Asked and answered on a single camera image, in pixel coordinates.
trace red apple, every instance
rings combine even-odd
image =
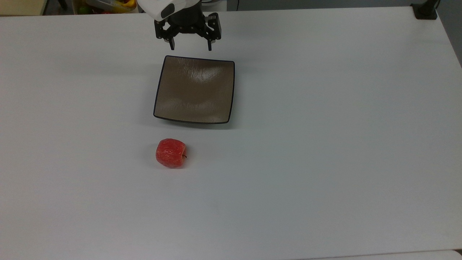
[[[186,158],[186,145],[176,139],[164,139],[159,142],[156,150],[156,160],[162,165],[176,168],[183,165]]]

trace white robot arm casing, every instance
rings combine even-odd
[[[200,0],[138,0],[138,5],[154,20],[162,21],[170,15],[191,7]]]

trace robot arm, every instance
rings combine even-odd
[[[178,33],[195,33],[205,38],[208,50],[212,43],[221,39],[221,26],[217,13],[205,17],[201,9],[201,0],[138,0],[138,4],[154,18],[156,37],[164,39],[175,49],[175,37]],[[164,29],[165,22],[170,27]]]

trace fruit basket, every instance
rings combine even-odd
[[[136,0],[72,0],[74,14],[138,13]]]

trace plate rim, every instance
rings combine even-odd
[[[160,116],[156,116],[156,105],[157,105],[157,98],[159,95],[159,89],[160,89],[160,82],[162,80],[162,75],[164,73],[164,67],[165,67],[165,62],[167,60],[167,57],[173,57],[173,58],[184,58],[184,59],[192,59],[192,60],[205,60],[205,61],[214,61],[214,62],[232,62],[233,64],[233,77],[232,77],[232,92],[231,92],[231,105],[230,105],[230,112],[228,114],[228,119],[223,122],[213,122],[213,123],[208,123],[208,122],[195,122],[195,121],[184,121],[184,120],[177,120],[177,119],[172,119],[172,118],[164,118]],[[234,61],[225,61],[225,60],[215,60],[215,59],[204,59],[204,58],[191,58],[191,57],[182,57],[182,56],[174,56],[174,55],[166,55],[164,57],[164,62],[162,64],[162,70],[160,71],[160,77],[159,77],[159,83],[157,84],[157,91],[156,91],[156,100],[154,101],[154,110],[152,112],[152,115],[155,118],[159,119],[164,119],[168,121],[173,121],[173,122],[181,122],[181,123],[189,123],[189,124],[226,124],[230,121],[231,118],[231,111],[232,111],[232,104],[234,102],[234,87],[235,87],[235,82],[236,82],[236,63]]]

